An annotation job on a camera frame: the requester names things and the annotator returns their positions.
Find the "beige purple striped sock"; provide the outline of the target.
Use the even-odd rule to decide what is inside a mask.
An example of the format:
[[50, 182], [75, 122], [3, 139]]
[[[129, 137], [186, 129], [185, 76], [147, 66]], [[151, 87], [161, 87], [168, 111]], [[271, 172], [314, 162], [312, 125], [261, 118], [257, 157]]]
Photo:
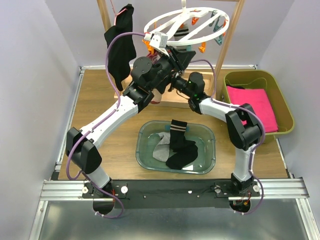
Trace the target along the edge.
[[156, 50], [151, 50], [146, 57], [150, 59], [152, 64], [155, 64], [159, 59], [159, 53]]

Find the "white round clip hanger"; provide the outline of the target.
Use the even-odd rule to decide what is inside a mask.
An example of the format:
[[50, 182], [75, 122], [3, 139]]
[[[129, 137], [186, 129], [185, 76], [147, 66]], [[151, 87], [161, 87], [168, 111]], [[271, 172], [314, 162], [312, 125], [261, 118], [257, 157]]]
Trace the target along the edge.
[[153, 18], [143, 32], [144, 40], [152, 47], [184, 47], [222, 38], [229, 26], [230, 17], [224, 11], [208, 6], [187, 7], [183, 0], [180, 9]]

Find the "black sock tan stripes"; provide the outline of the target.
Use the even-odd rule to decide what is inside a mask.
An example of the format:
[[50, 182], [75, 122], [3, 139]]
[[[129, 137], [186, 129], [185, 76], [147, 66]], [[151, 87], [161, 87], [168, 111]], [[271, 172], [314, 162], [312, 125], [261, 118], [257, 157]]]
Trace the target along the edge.
[[170, 143], [169, 147], [175, 153], [195, 145], [192, 140], [187, 140], [185, 133], [188, 123], [173, 119], [170, 124]]

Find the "grey sock black stripes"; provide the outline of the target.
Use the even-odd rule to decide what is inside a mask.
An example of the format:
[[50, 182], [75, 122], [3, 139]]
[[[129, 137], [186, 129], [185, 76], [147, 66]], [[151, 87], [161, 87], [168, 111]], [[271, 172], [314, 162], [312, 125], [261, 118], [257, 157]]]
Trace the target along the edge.
[[170, 155], [171, 134], [169, 132], [159, 132], [157, 135], [159, 136], [160, 141], [155, 146], [152, 157], [165, 163]]

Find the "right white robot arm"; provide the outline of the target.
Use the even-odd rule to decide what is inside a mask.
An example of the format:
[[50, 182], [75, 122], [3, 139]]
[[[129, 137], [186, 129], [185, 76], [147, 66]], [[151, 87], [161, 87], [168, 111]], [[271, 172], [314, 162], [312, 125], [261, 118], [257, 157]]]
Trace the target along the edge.
[[213, 99], [204, 92], [203, 75], [192, 72], [187, 80], [169, 77], [170, 88], [188, 97], [189, 108], [200, 115], [208, 115], [226, 123], [229, 139], [235, 147], [235, 168], [230, 177], [230, 191], [241, 196], [254, 182], [253, 160], [265, 130], [252, 106], [233, 105]]

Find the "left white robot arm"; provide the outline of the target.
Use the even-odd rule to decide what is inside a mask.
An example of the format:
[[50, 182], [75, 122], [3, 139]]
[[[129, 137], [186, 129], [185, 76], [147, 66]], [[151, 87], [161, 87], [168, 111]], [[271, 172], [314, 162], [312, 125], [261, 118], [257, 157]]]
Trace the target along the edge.
[[132, 81], [117, 102], [80, 130], [72, 127], [67, 132], [65, 152], [68, 162], [79, 167], [101, 198], [110, 194], [111, 178], [101, 166], [102, 157], [98, 149], [113, 131], [149, 105], [154, 89], [163, 93], [167, 85], [175, 84], [196, 54], [194, 50], [172, 46], [166, 50], [167, 54], [155, 63], [146, 56], [137, 58], [130, 72]]

